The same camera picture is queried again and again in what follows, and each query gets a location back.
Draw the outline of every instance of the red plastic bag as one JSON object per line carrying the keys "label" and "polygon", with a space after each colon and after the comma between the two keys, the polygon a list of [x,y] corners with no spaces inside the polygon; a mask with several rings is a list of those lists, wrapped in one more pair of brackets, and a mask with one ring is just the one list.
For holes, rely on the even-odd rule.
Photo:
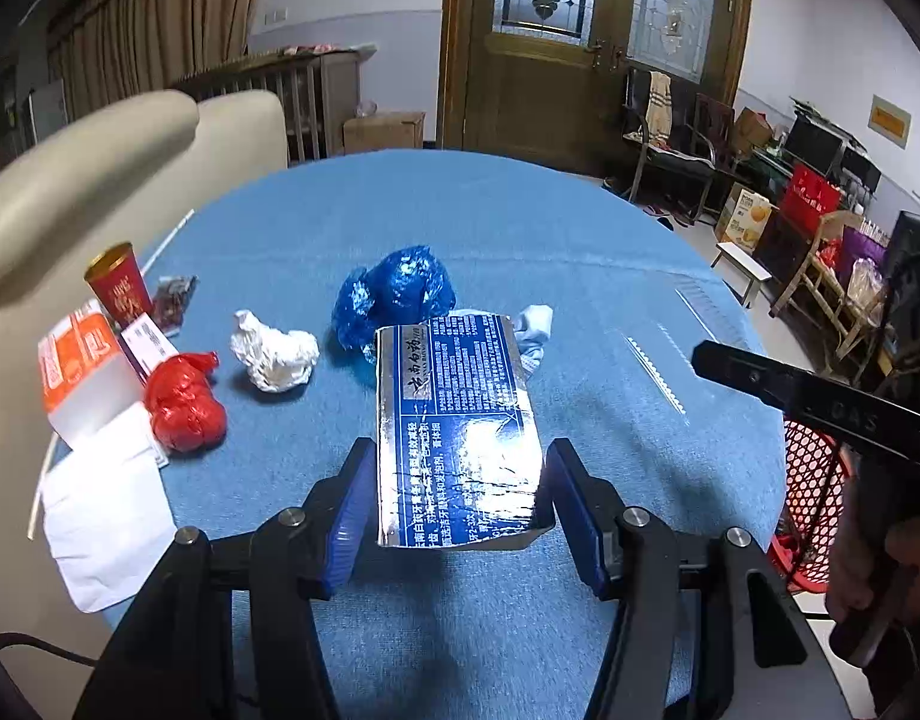
{"label": "red plastic bag", "polygon": [[161,362],[147,379],[143,405],[162,445],[193,452],[217,445],[227,432],[227,412],[214,398],[207,374],[220,365],[217,353],[178,354]]}
{"label": "red plastic bag", "polygon": [[840,261],[840,250],[843,248],[843,239],[837,238],[823,247],[823,250],[817,255],[820,261],[831,271],[836,271],[836,264]]}

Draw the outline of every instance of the human hand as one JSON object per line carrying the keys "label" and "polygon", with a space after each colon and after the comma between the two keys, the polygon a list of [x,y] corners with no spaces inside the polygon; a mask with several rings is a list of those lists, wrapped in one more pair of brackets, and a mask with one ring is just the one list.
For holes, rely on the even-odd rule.
{"label": "human hand", "polygon": [[[864,610],[874,599],[869,586],[874,556],[860,536],[855,507],[855,481],[850,480],[844,490],[844,510],[829,556],[826,610],[836,622],[846,619],[851,608]],[[904,623],[915,622],[920,618],[920,517],[890,528],[885,547],[898,563],[918,570],[900,618]]]}

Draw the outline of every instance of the blue plastic bag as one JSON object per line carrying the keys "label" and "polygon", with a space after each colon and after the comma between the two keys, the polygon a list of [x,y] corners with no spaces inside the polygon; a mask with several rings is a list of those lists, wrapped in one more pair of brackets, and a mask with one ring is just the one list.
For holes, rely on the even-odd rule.
{"label": "blue plastic bag", "polygon": [[360,349],[375,362],[378,327],[445,317],[454,305],[447,269],[429,247],[403,248],[370,271],[358,268],[347,276],[333,306],[333,330],[340,346]]}

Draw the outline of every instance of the white paper napkin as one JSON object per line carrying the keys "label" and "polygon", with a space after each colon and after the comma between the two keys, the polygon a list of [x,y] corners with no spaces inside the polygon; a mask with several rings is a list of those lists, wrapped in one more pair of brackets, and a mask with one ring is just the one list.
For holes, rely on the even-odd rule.
{"label": "white paper napkin", "polygon": [[136,403],[47,474],[44,533],[79,610],[136,595],[169,547],[176,527],[161,453]]}

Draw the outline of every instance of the crumpled light blue cloth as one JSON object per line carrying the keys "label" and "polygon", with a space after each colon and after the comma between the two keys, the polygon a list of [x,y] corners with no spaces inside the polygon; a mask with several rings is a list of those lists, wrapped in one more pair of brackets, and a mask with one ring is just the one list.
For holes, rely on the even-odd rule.
{"label": "crumpled light blue cloth", "polygon": [[[490,314],[476,308],[461,308],[450,312],[452,317],[464,314]],[[550,340],[550,325],[553,324],[553,309],[549,306],[527,306],[514,319],[516,349],[521,353],[521,365],[529,379],[543,362],[543,345]]]}

